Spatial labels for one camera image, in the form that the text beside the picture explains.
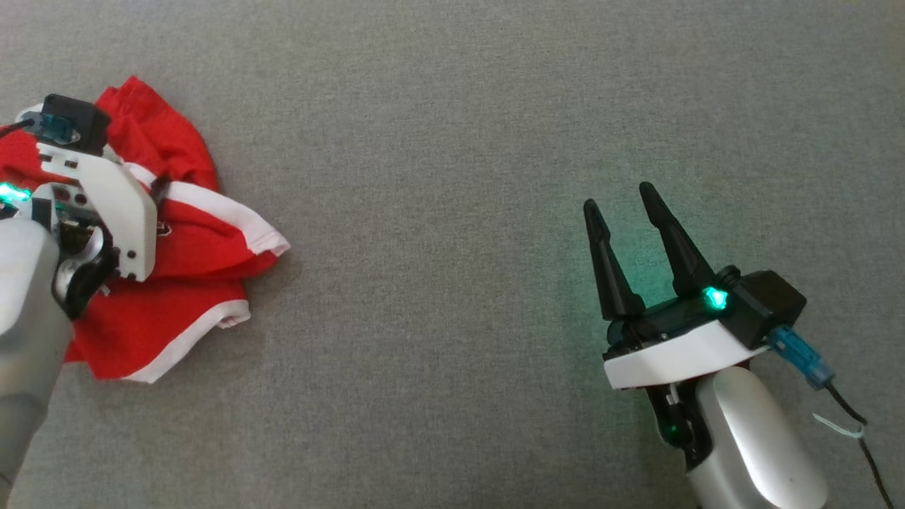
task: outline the gray fabric surface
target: gray fabric surface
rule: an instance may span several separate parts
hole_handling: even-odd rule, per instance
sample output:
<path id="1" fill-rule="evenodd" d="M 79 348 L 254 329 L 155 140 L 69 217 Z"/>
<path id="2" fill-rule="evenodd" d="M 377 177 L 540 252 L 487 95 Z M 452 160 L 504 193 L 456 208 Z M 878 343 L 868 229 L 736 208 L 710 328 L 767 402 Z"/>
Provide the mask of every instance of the gray fabric surface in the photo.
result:
<path id="1" fill-rule="evenodd" d="M 254 316 L 153 386 L 64 369 L 12 507 L 692 508 L 640 392 L 609 389 L 581 216 L 669 295 L 637 184 L 715 266 L 770 267 L 872 419 L 905 504 L 905 7 L 9 0 L 0 112 L 135 73 L 292 242 Z M 842 419 L 755 364 L 832 485 Z"/>

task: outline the white trim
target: white trim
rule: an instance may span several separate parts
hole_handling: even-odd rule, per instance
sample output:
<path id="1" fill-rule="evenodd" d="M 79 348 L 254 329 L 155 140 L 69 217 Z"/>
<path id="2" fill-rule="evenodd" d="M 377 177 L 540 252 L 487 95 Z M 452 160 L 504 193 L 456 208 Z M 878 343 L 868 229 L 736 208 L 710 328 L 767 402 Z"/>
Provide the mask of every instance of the white trim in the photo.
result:
<path id="1" fill-rule="evenodd" d="M 252 317 L 248 309 L 248 301 L 226 301 L 219 303 L 188 326 L 181 334 L 176 336 L 160 353 L 144 368 L 123 377 L 125 380 L 154 383 L 169 371 L 176 363 L 181 361 L 192 347 L 198 343 L 205 334 L 214 326 L 221 328 L 232 327 Z"/>
<path id="2" fill-rule="evenodd" d="M 136 163 L 125 163 L 123 168 L 148 187 L 151 187 L 157 179 L 147 168 Z M 270 251 L 280 256 L 289 251 L 290 245 L 286 238 L 256 212 L 210 189 L 187 182 L 170 182 L 167 187 L 167 199 L 193 206 L 228 225 L 235 226 L 245 237 L 248 250 L 255 255 Z"/>
<path id="3" fill-rule="evenodd" d="M 132 177 L 141 182 L 145 187 L 150 188 L 151 184 L 157 180 L 157 176 L 151 173 L 151 170 L 136 163 L 122 163 L 122 168 L 132 174 Z"/>

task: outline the blue cable connector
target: blue cable connector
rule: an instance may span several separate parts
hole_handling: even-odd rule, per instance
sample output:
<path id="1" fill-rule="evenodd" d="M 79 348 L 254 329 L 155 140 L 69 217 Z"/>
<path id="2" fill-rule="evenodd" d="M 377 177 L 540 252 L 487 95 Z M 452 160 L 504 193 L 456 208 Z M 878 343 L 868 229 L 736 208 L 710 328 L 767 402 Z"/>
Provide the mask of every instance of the blue cable connector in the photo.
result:
<path id="1" fill-rule="evenodd" d="M 81 137 L 75 130 L 75 126 L 72 125 L 72 121 L 59 115 L 27 111 L 22 115 L 22 119 L 32 121 L 30 126 L 24 128 L 25 132 L 40 139 L 49 139 L 60 145 L 68 145 L 78 141 Z"/>
<path id="2" fill-rule="evenodd" d="M 826 365 L 820 354 L 791 327 L 785 325 L 776 327 L 767 335 L 767 344 L 780 357 L 798 368 L 814 390 L 825 388 L 833 380 L 835 376 L 833 370 Z"/>

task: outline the black cable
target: black cable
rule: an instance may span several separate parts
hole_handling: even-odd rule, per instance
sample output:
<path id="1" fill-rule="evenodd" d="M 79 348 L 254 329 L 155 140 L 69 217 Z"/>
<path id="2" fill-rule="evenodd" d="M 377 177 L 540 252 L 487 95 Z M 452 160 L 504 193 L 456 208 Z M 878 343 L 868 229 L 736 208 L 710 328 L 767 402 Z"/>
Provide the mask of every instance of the black cable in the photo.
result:
<path id="1" fill-rule="evenodd" d="M 826 390 L 830 392 L 830 395 L 833 396 L 836 403 L 839 403 L 839 406 L 845 410 L 846 414 L 860 422 L 862 426 L 867 426 L 867 419 L 848 404 L 848 401 L 843 398 L 842 394 L 839 394 L 839 391 L 836 390 L 836 387 L 834 387 L 832 383 L 826 384 Z M 886 486 L 883 485 L 883 479 L 880 477 L 880 469 L 877 468 L 877 462 L 873 460 L 873 455 L 871 454 L 871 450 L 867 447 L 867 442 L 864 441 L 863 435 L 858 438 L 858 445 L 861 446 L 861 452 L 864 453 L 864 458 L 867 459 L 867 465 L 871 468 L 873 482 L 876 483 L 877 489 L 880 490 L 880 496 L 883 497 L 883 502 L 886 503 L 886 507 L 893 509 L 890 494 L 886 492 Z"/>
<path id="2" fill-rule="evenodd" d="M 0 138 L 6 136 L 11 132 L 16 132 L 21 128 L 26 128 L 30 125 L 34 125 L 34 119 L 21 120 L 16 122 L 15 124 L 4 126 L 3 128 L 0 128 Z"/>
<path id="3" fill-rule="evenodd" d="M 849 417 L 860 422 L 862 426 L 867 426 L 867 419 L 864 418 L 863 415 L 854 411 L 854 408 L 852 408 L 852 406 L 848 404 L 848 401 L 843 398 L 842 394 L 839 394 L 839 391 L 836 390 L 836 387 L 834 387 L 833 383 L 826 384 L 826 390 L 830 391 L 830 396 L 833 396 L 833 399 L 836 400 L 836 403 L 839 403 L 839 406 L 842 407 L 843 410 L 845 410 L 845 413 L 848 414 Z"/>

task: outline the red cloth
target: red cloth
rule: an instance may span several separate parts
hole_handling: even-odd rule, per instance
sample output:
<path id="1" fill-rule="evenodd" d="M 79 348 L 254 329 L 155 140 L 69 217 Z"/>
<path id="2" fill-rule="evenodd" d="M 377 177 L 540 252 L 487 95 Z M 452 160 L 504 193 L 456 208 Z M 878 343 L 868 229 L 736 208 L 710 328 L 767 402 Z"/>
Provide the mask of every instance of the red cloth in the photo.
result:
<path id="1" fill-rule="evenodd" d="M 111 119 L 108 143 L 123 168 L 149 187 L 169 185 L 158 217 L 154 271 L 142 283 L 118 279 L 75 326 L 67 361 L 99 379 L 153 382 L 214 326 L 249 318 L 242 279 L 273 266 L 289 244 L 251 209 L 216 193 L 216 172 L 195 128 L 136 77 L 107 89 L 98 106 Z M 34 138 L 0 140 L 0 181 L 35 189 L 63 180 L 41 171 Z"/>

